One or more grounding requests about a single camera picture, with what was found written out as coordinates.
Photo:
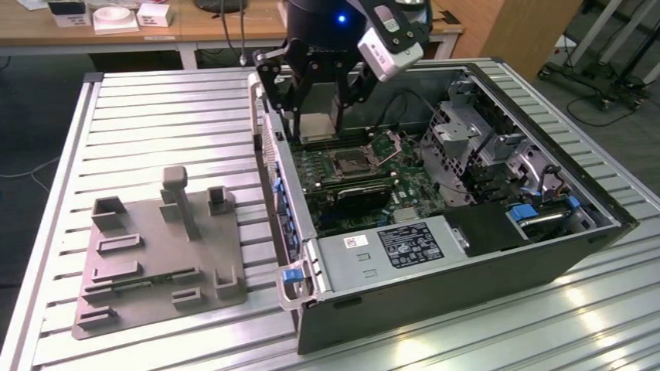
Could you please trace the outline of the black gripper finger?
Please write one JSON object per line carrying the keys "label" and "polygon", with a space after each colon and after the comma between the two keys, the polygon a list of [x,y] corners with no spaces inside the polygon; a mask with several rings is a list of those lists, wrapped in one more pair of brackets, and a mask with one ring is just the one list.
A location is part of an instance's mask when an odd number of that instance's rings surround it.
{"label": "black gripper finger", "polygon": [[344,114],[356,103],[364,103],[379,83],[379,78],[367,63],[362,66],[358,75],[351,80],[350,75],[355,66],[347,63],[335,64],[335,98],[331,106],[330,118],[335,132],[340,133],[344,126]]}
{"label": "black gripper finger", "polygon": [[254,52],[262,86],[271,106],[288,118],[288,137],[300,137],[303,102],[312,88],[311,74],[307,72],[312,57],[310,46],[300,39],[284,42],[271,52]]}

